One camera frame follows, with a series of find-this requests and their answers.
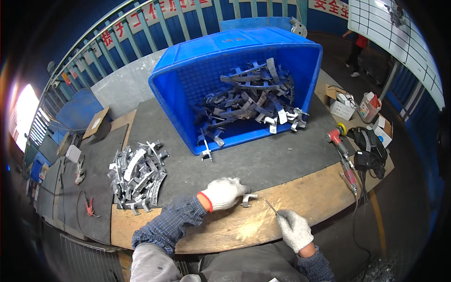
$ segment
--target worker arm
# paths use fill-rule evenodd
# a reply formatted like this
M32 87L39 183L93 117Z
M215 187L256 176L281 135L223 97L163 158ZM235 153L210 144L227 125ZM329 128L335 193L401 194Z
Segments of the worker arm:
M239 178L221 178L189 199L176 199L161 214L133 233L130 281L176 281L180 272L171 256L189 226L199 226L208 212L231 208L249 191Z
M310 282L335 281L329 262L313 244L313 235L305 218L293 210L277 212L277 224L283 241L293 249L298 257L297 270Z
M160 215L133 233L130 281L178 281L180 271L171 256L188 226L199 226L207 214L197 197L176 199Z
M301 252L297 254L297 270L307 277L309 282L330 281L335 282L334 273L329 267L329 262L319 251L319 247L314 245L315 253L309 257L302 257Z
M348 30L341 37L345 38L346 36L350 35L351 33L352 33L352 30Z
M133 233L132 247L151 243L162 248L169 256L175 251L175 244L185 236L186 227L199 226L207 214L197 197L176 199L164 207L161 214Z

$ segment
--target blue plastic crate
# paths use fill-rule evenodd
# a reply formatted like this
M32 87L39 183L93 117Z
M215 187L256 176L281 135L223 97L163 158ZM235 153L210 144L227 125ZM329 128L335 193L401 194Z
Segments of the blue plastic crate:
M299 35L274 27L219 32L169 47L149 77L149 85L189 150L199 155L196 115L189 102L199 102L208 93L229 84L219 77L236 66L273 57L290 71L295 81L294 107L308 112L321 66L322 46ZM277 125L277 132L290 130L291 123ZM218 145L207 137L212 151L267 137L268 125L253 119L226 126Z

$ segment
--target metal railing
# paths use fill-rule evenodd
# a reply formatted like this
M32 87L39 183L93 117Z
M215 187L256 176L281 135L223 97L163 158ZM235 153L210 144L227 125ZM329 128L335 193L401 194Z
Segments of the metal railing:
M203 0L176 0L175 11L177 13L178 20L180 22L183 37L185 41L191 39L189 35L189 31L187 28L186 20L183 15L182 5L186 7L188 2L191 2L191 6L195 7L195 12L198 17L198 22L200 25L200 29L202 32L202 36L208 35L207 28L205 25L205 20L202 13L202 3L205 3ZM257 0L249 0L251 5L251 14L252 17L258 16L258 6ZM282 4L282 15L284 17L288 16L288 0L281 0ZM134 7L127 12L123 12L127 5L132 4ZM267 15L273 16L273 0L267 0L266 2ZM158 51L158 48L155 44L155 40L153 35L147 26L147 19L143 13L143 7L149 6L150 9L154 9L158 22L160 23L161 29L163 31L164 39L167 43L167 46L173 45L173 40L171 38L171 34L169 32L169 28L166 24L166 19L164 18L163 11L161 9L161 5L159 0L148 0L143 3L139 3L136 0L127 0L122 4L118 5L110 12L108 12L105 16L103 16L100 20L98 20L95 24L93 24L67 51L66 55L63 59L58 63L58 65L53 69L48 69L50 72L50 79L48 80L44 90L42 92L41 98L38 104L38 110L35 113L35 119L30 128L30 133L27 136L27 146L25 148L25 156L24 162L27 157L27 152L29 151L29 147L31 146L31 142L34 143L34 146L39 148L41 145L45 135L52 135L52 132L48 130L50 126L50 120L43 118L43 113L45 112L47 116L50 117L51 120L56 121L56 115L60 111L60 109L67 103L72 101L72 97L76 92L83 88L88 90L91 89L91 85L87 80L87 77L83 75L83 72L87 74L87 76L91 79L93 84L96 84L99 79L95 76L93 70L91 69L91 65L95 65L98 73L102 78L105 78L108 74L105 71L105 68L100 63L99 58L95 54L96 50L93 50L92 45L98 44L101 54L105 56L108 65L111 67L112 72L116 71L118 68L116 66L115 61L113 60L107 45L105 45L102 37L104 34L108 34L111 37L112 43L116 48L120 59L127 65L130 63L129 58L127 57L123 47L120 44L120 41L115 33L114 26L118 24L124 29L127 38L129 39L130 45L133 49L133 53L139 59L143 55L141 50L136 43L132 30L129 26L127 17L128 16L137 16L140 23L145 23L143 26L144 35L147 39L147 42L150 46L152 52ZM223 13L220 4L220 0L211 0L211 5L214 6L214 10L217 16L218 24L223 20ZM233 10L235 14L235 18L241 18L241 11L239 6L239 0L232 0ZM298 20L301 19L301 11L304 15L307 13L307 0L296 0L296 14ZM114 21L110 22L108 19L113 15L117 14L118 18ZM105 27L101 30L98 30L98 27L105 24ZM88 64L86 61L86 57L91 59L91 64Z

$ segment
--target whiteboard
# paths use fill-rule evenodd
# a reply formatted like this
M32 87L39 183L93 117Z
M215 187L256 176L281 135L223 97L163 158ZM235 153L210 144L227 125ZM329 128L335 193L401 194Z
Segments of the whiteboard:
M384 48L404 64L431 94L438 108L445 106L442 81L421 32L404 11L405 24L391 23L393 0L349 0L348 29Z

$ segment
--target wooden workbench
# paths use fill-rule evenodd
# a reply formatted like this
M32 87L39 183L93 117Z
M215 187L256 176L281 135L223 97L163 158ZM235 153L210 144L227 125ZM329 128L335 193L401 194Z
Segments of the wooden workbench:
M329 98L324 89L326 83L339 86L321 70L315 94L329 108ZM116 119L111 123L111 130L127 123L131 125L134 115L135 111ZM357 112L350 121L337 116L333 117L337 122L344 123L347 128L366 126ZM129 131L125 136L124 146L127 144ZM351 144L358 149L353 140ZM394 169L390 156L385 169L385 176ZM251 208L235 206L226 211L208 214L201 226L188 228L185 238L177 243L175 252L178 254L213 253L280 239L282 235L276 224L275 214L263 198L270 201L276 209L295 210L308 220L310 226L322 222L355 202L354 195L339 175L340 171L343 171L341 164L336 163L307 176L258 191L258 200L251 200ZM367 191L373 189L379 182L379 179L368 176ZM131 249L133 232L160 212L161 208L154 208L150 213L134 216L131 210L118 210L116 205L112 205L111 244Z

